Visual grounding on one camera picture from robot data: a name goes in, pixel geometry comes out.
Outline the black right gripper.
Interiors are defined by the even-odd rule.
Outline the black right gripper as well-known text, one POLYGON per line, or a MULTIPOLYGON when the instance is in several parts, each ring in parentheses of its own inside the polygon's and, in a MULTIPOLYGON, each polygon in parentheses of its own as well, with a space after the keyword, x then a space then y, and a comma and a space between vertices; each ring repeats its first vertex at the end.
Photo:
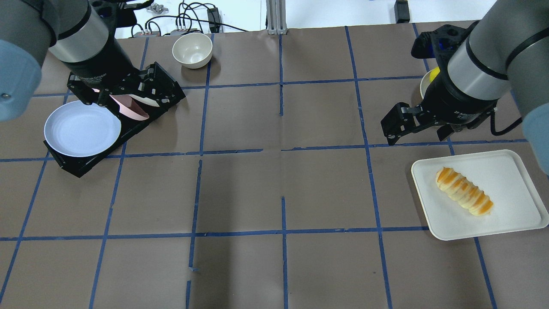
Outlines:
POLYGON ((428 86, 419 111, 407 103, 397 103, 381 120, 390 146, 402 137, 438 127, 440 141, 464 129, 472 130, 493 114, 498 99, 481 100, 459 90, 449 79, 435 79, 428 86))

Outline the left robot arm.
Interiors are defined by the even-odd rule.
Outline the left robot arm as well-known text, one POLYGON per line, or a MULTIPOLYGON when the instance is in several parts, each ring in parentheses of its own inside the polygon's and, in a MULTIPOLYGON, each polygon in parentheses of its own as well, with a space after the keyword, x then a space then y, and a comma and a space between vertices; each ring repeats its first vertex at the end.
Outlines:
POLYGON ((38 88, 47 53, 69 68, 67 86, 84 104, 118 113, 113 96, 166 108, 184 98, 157 63, 135 68, 116 41, 116 23, 88 0, 1 2, 1 121, 20 117, 38 88))

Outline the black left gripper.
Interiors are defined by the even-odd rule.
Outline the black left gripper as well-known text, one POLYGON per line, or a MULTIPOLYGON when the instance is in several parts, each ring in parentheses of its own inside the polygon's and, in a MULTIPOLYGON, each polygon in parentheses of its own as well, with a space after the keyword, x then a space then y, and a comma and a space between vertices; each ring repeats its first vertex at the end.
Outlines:
POLYGON ((156 100, 162 108, 172 106, 172 76, 156 61, 143 70, 123 61, 83 61, 66 66, 70 69, 67 86, 85 104, 108 106, 111 94, 133 94, 156 100))

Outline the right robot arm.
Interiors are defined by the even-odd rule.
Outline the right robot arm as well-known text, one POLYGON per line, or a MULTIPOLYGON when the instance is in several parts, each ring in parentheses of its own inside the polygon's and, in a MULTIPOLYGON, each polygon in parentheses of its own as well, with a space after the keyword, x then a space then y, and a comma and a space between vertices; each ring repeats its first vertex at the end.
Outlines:
POLYGON ((440 141, 490 119, 492 135, 522 127, 547 173, 549 4, 498 0, 466 29, 443 25, 415 39, 414 58, 435 58, 439 74, 416 106, 400 102, 382 119, 389 145, 437 127, 440 141))

